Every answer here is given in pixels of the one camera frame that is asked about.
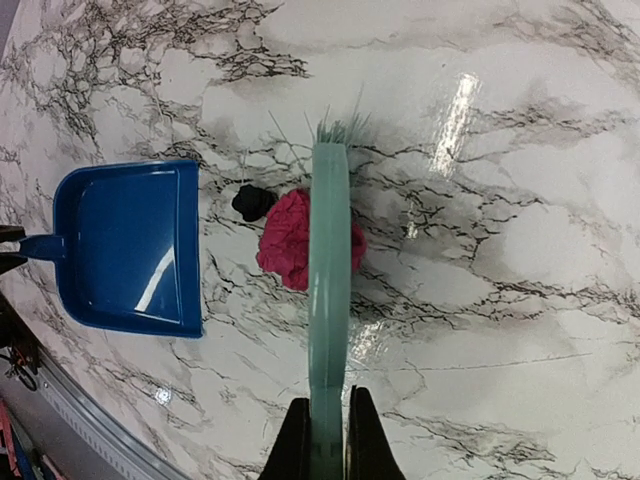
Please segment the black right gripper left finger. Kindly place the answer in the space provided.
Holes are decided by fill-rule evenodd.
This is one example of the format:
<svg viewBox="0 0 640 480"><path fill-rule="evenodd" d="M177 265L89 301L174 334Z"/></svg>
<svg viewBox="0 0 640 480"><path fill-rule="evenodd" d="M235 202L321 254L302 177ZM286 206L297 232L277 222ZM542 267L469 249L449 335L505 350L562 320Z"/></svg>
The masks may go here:
<svg viewBox="0 0 640 480"><path fill-rule="evenodd" d="M308 480L311 420L308 398L295 398L271 449L259 480Z"/></svg>

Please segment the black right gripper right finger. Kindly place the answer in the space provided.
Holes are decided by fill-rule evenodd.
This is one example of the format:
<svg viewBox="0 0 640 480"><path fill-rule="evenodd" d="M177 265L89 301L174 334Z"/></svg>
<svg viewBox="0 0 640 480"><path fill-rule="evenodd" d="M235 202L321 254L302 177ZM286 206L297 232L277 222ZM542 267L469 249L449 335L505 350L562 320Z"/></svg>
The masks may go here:
<svg viewBox="0 0 640 480"><path fill-rule="evenodd" d="M389 446L369 390L353 386L347 433L347 478L405 480Z"/></svg>

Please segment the blue plastic dustpan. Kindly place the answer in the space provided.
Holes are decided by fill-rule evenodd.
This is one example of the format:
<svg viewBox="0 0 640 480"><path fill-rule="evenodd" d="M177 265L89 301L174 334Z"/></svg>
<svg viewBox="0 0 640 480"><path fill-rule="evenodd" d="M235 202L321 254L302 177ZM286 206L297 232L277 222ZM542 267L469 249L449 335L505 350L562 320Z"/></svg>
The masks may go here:
<svg viewBox="0 0 640 480"><path fill-rule="evenodd" d="M198 165L193 160L86 167L53 200L53 231L19 239L50 261L61 303L79 323L199 338Z"/></svg>

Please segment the pink paper scrap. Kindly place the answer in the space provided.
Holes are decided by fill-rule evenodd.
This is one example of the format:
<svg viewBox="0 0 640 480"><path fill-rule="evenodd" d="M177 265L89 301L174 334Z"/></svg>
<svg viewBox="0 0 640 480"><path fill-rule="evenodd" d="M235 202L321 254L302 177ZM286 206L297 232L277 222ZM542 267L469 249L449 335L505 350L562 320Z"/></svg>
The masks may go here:
<svg viewBox="0 0 640 480"><path fill-rule="evenodd" d="M274 204L256 256L262 270L278 275L294 291L308 289L310 200L307 190L296 189Z"/></svg>

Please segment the tiny black paper ball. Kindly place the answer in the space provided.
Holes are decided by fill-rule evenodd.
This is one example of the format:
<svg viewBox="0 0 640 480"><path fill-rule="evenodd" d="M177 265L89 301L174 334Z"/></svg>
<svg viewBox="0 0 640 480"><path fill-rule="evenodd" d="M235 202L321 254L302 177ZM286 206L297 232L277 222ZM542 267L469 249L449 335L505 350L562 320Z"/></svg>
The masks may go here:
<svg viewBox="0 0 640 480"><path fill-rule="evenodd" d="M231 205L245 222L256 222L267 215L276 201L273 192L247 184L240 187Z"/></svg>

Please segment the light green hand brush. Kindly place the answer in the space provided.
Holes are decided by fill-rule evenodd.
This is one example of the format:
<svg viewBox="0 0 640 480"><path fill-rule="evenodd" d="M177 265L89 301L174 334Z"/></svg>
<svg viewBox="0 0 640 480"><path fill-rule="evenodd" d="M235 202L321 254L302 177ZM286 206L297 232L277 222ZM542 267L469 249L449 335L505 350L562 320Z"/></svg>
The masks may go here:
<svg viewBox="0 0 640 480"><path fill-rule="evenodd" d="M368 119L324 117L312 130L309 225L309 479L345 476L342 394L352 278L352 212L348 151Z"/></svg>

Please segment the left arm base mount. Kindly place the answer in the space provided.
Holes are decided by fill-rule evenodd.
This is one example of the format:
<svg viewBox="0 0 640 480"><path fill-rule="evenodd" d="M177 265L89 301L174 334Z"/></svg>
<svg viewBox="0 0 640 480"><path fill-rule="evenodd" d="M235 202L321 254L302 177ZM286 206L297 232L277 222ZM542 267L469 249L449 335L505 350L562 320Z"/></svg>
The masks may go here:
<svg viewBox="0 0 640 480"><path fill-rule="evenodd" d="M37 374L37 361L20 350L21 346L29 346L29 343L24 339L16 318L17 314L1 296L1 378L17 380L28 391L36 392L38 383L34 376ZM33 464L19 440L4 398L1 398L1 455L6 457L6 464L1 466L3 479L42 478L38 465Z"/></svg>

